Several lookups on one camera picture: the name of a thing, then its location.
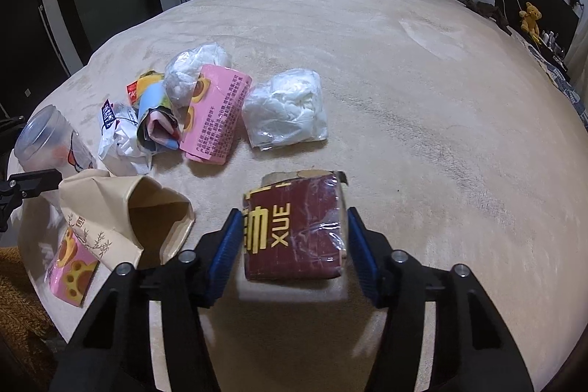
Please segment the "clear plastic cup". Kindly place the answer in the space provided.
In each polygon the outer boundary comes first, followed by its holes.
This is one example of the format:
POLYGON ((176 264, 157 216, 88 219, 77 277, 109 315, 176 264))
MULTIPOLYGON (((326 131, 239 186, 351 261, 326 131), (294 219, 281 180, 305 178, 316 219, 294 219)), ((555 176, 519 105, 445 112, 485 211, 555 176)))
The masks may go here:
POLYGON ((14 154, 25 172, 56 169, 63 178, 97 166, 72 124, 53 104, 40 109, 19 134, 14 154))

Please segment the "small pink paw wrapper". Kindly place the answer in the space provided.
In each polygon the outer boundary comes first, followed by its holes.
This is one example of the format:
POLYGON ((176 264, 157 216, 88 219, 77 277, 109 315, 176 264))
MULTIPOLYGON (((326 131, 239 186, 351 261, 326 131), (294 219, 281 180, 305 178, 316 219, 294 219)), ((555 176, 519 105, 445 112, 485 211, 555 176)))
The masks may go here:
POLYGON ((80 308, 97 267, 97 258, 67 227, 46 274, 50 292, 61 301, 80 308))

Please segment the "white blue wrapper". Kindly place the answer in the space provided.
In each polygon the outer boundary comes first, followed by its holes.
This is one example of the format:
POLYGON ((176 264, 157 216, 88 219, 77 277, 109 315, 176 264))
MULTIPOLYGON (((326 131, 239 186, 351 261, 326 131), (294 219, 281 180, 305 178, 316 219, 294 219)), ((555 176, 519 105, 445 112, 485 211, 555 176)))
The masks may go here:
POLYGON ((127 104, 105 100, 101 107, 98 158, 115 176, 147 175, 151 155, 137 141, 137 114, 127 104))

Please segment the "beige paper bag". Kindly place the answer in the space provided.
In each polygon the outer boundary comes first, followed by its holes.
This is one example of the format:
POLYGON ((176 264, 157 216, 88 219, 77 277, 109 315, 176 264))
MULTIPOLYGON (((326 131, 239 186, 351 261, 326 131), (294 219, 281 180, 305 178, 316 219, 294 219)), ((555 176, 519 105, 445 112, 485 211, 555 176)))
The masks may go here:
POLYGON ((69 228, 109 270, 167 263, 196 219, 189 199, 144 175, 84 170, 61 182, 59 197, 69 228))

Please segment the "colourful snack wrapper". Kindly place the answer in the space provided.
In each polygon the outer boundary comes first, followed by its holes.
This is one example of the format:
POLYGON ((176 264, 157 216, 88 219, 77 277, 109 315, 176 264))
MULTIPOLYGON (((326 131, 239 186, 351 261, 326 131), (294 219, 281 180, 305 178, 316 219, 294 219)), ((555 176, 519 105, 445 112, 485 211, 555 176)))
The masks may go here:
POLYGON ((142 73, 126 86, 126 96, 137 114, 140 147, 152 154, 178 150, 179 124, 164 87, 164 75, 156 71, 142 73))

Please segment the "white plastic bag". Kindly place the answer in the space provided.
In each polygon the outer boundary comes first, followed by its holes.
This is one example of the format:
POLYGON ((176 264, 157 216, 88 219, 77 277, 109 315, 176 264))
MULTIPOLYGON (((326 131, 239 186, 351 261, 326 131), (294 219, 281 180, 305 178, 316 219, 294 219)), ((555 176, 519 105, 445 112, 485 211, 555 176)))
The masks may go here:
POLYGON ((208 43, 178 53, 164 70, 164 87, 176 108, 187 107, 196 81, 205 65, 230 68, 229 53, 217 43, 208 43))

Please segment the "pink printed wrapper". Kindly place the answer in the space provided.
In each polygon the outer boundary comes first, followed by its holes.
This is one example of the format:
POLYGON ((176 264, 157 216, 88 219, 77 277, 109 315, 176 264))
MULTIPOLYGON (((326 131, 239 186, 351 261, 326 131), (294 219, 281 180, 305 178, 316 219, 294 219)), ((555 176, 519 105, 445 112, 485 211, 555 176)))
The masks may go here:
POLYGON ((252 79, 226 66, 204 65, 189 102, 179 149, 199 163, 223 165, 252 79))

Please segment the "dark red XUE box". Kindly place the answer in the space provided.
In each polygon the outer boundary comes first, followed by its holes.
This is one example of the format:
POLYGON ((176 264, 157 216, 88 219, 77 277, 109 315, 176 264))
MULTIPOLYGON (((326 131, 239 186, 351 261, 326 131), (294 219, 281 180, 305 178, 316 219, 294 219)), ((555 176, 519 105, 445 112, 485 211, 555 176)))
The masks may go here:
POLYGON ((243 195, 248 281, 330 281, 344 269, 346 175, 333 170, 275 172, 243 195))

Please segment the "clear bag of white tissue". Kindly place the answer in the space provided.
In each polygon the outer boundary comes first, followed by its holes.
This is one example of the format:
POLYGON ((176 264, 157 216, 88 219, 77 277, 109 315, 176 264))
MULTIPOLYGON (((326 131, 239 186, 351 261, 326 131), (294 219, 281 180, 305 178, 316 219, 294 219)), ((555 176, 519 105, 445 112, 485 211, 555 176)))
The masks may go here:
POLYGON ((328 138, 319 73, 289 69, 251 87, 241 108, 253 148, 269 150, 328 138))

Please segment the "brown fuzzy floor rug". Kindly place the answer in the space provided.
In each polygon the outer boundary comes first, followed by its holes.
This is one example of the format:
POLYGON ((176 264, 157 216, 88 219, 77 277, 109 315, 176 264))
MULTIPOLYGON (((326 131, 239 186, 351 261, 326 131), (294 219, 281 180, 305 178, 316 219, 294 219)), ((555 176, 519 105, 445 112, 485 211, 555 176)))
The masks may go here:
POLYGON ((1 249, 1 339, 26 372, 51 378, 56 360, 47 341, 56 329, 29 281, 16 247, 1 249))

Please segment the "beige plush bed blanket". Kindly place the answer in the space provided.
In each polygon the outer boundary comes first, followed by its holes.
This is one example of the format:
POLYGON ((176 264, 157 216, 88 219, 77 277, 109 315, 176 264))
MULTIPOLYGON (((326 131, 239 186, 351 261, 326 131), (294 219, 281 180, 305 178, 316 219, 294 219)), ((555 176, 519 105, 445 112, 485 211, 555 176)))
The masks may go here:
POLYGON ((257 82, 319 73, 329 136, 258 151, 237 131, 221 166, 157 155, 196 210, 189 246, 264 175, 341 170, 367 227, 472 268, 542 389, 587 323, 587 133, 521 42, 453 0, 192 0, 113 36, 47 103, 96 148, 105 100, 207 42, 257 82))

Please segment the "blue white patterned cloth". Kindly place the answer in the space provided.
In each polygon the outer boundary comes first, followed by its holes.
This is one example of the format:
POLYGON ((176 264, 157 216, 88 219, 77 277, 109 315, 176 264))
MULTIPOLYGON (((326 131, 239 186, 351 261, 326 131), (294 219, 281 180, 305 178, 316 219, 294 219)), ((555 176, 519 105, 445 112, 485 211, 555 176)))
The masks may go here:
POLYGON ((560 93, 562 93, 563 96, 570 101, 570 104, 572 104, 572 106, 574 107, 576 114, 578 114, 585 129, 588 129, 587 109, 583 104, 580 95, 576 93, 574 87, 572 87, 571 84, 567 82, 565 76, 563 76, 563 73, 561 73, 559 69, 556 68, 556 66, 553 66, 551 63, 548 63, 540 55, 540 52, 538 52, 538 50, 535 49, 534 46, 527 45, 527 49, 528 52, 531 53, 531 56, 533 56, 535 61, 539 64, 539 66, 541 66, 543 72, 546 73, 546 76, 549 77, 549 80, 551 81, 551 83, 553 83, 553 86, 556 87, 556 89, 559 90, 560 93))

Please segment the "dark brown cloth on bed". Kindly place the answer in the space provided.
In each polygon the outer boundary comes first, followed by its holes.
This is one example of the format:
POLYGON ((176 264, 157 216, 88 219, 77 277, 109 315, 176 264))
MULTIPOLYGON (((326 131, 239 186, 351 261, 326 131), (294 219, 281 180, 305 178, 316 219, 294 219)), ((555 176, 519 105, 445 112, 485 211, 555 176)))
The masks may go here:
POLYGON ((495 21, 495 24, 497 24, 497 27, 500 28, 501 31, 503 31, 506 35, 511 36, 510 29, 508 28, 509 24, 507 18, 497 6, 484 2, 466 0, 465 7, 469 8, 469 10, 472 10, 472 12, 475 12, 483 18, 495 21))

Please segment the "yellow teddy bear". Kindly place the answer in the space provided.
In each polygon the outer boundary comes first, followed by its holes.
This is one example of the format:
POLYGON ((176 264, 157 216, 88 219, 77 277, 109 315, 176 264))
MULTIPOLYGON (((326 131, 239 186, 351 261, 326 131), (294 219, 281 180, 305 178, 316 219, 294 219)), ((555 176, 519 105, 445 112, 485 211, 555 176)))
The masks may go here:
POLYGON ((521 30, 527 33, 535 43, 538 43, 540 41, 540 31, 537 21, 542 17, 539 10, 530 2, 527 2, 526 9, 521 10, 519 16, 521 18, 521 30))

